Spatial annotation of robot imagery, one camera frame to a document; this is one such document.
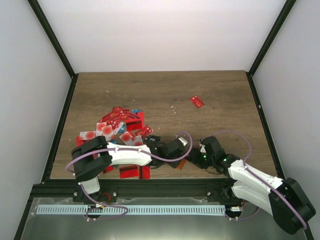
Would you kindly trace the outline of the brown leather card holder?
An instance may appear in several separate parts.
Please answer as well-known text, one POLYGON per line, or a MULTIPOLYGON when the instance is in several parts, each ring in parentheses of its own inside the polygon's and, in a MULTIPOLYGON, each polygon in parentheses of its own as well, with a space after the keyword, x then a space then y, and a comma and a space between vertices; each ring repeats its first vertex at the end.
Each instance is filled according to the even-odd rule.
POLYGON ((176 169, 181 171, 181 170, 183 169, 185 163, 186 163, 186 159, 182 159, 182 160, 179 162, 179 164, 176 166, 176 169))

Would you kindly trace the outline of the black VIP card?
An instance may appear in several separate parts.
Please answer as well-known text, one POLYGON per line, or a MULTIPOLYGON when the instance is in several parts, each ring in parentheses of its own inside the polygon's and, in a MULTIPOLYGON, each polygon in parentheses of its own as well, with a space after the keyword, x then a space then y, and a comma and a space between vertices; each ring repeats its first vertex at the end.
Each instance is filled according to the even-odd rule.
POLYGON ((147 135, 143 141, 146 143, 156 143, 161 141, 161 137, 157 135, 147 135))

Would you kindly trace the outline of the red card vertical stripe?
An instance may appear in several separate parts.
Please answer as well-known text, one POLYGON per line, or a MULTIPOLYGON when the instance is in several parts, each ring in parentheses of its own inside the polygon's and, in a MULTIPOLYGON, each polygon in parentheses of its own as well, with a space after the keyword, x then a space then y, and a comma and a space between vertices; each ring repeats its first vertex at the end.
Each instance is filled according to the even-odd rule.
POLYGON ((138 178, 140 180, 150 179, 150 167, 149 166, 139 166, 138 167, 138 178))

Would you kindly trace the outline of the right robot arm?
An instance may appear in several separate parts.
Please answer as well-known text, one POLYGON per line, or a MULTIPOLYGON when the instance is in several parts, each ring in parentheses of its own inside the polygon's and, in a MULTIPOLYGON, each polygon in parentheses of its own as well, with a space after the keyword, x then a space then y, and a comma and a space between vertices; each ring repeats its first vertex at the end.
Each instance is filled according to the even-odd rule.
POLYGON ((264 173, 239 156, 226 153, 214 136, 200 140, 199 148, 192 148, 187 160, 201 169, 214 168, 218 174, 233 179, 222 188, 223 198, 248 201, 269 213, 286 233, 295 234, 306 229, 316 215, 316 209, 293 178, 282 179, 264 173))

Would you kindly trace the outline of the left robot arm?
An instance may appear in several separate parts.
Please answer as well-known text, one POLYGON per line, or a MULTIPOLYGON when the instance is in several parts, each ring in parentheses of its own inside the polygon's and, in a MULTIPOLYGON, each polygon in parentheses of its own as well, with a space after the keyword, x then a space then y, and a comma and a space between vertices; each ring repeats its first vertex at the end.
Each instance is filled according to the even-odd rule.
POLYGON ((175 163, 182 160, 189 150, 188 141, 182 137, 163 142, 146 141, 141 145, 121 145, 108 142, 102 136, 74 148, 72 161, 66 170, 73 167, 75 180, 84 189, 89 201, 97 202, 102 196, 99 174, 115 165, 138 165, 156 167, 161 163, 175 163))

